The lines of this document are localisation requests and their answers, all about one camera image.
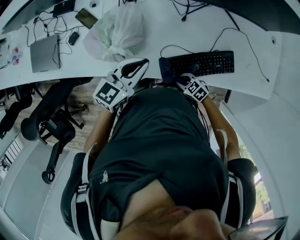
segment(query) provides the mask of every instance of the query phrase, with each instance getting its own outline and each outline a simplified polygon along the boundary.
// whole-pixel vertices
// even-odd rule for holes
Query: person
[[[211,149],[194,103],[172,88],[151,88],[135,94],[120,113],[102,110],[83,151],[88,166],[90,207],[100,236],[101,220],[120,222],[114,240],[224,240],[245,225],[255,207],[254,164],[241,158],[237,135],[210,97],[202,104],[224,165]],[[82,161],[73,162],[62,195],[61,212],[74,231],[70,202],[80,184]],[[243,208],[237,186],[243,189]],[[220,222],[228,185],[227,215]]]

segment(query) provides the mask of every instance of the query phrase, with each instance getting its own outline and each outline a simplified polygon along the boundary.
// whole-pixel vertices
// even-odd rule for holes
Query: silver laptop
[[[30,45],[33,73],[60,69],[59,35],[53,35]]]

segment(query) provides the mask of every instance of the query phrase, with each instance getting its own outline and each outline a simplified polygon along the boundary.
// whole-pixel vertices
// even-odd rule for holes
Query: wooden floor
[[[99,111],[101,111],[101,107],[98,105],[95,105],[93,98],[92,98],[92,94],[93,94],[96,86],[98,85],[99,81],[100,81],[100,78],[94,78],[90,83],[75,88],[68,99],[70,111],[81,108],[84,104],[88,105],[88,110],[84,111],[78,115],[73,116],[74,119],[78,123],[83,122],[85,124],[85,126],[81,130],[78,129],[77,127],[75,127],[76,137],[75,137],[75,139],[73,139],[72,142],[70,142],[65,147],[65,149],[67,149],[67,150],[75,150],[75,151],[83,150],[85,140],[93,128],[94,122],[98,116]],[[41,93],[44,95],[48,91],[48,89],[51,87],[51,85],[53,85],[54,83],[57,83],[57,81],[41,82],[41,83],[39,83],[38,88],[41,91]],[[210,92],[215,92],[217,94],[214,101],[217,104],[217,106],[219,106],[220,102],[223,101],[225,98],[226,90],[210,87]],[[33,96],[33,103],[31,105],[31,107],[23,110],[19,114],[17,121],[16,121],[16,126],[19,129],[20,129],[22,120],[30,116],[32,111],[37,107],[40,100],[41,100],[41,97],[38,94],[35,94]],[[16,101],[15,96],[10,97],[9,100],[6,100],[7,107],[10,107],[11,104],[13,104],[15,101]],[[209,128],[211,129],[210,122],[207,118],[205,109],[203,108],[202,105],[199,105],[199,107],[200,107],[200,110],[202,111],[202,113],[204,114],[204,116],[206,117]],[[53,145],[57,142],[57,140],[55,138],[51,137],[47,140],[47,142],[49,144]]]

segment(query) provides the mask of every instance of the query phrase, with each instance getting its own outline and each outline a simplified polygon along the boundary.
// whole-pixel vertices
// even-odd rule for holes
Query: black monitor
[[[41,11],[62,2],[63,0],[28,0],[3,27],[2,34],[18,30],[23,24],[28,23]]]
[[[300,18],[285,0],[199,1],[240,15],[266,31],[289,32],[300,35]]]

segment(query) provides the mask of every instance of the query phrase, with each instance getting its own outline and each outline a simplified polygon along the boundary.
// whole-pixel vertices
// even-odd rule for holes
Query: shirt sleeve
[[[244,210],[242,225],[246,224],[251,218],[256,202],[256,191],[254,175],[256,172],[252,161],[246,158],[239,158],[228,161],[228,171],[238,177],[243,186]]]
[[[78,185],[81,183],[82,179],[82,168],[85,153],[77,153],[73,160],[73,166],[71,170],[70,177],[67,181],[65,189],[62,193],[61,202],[60,202],[60,211],[62,218],[68,228],[75,233],[72,214],[71,214],[71,201],[74,193],[77,190]]]

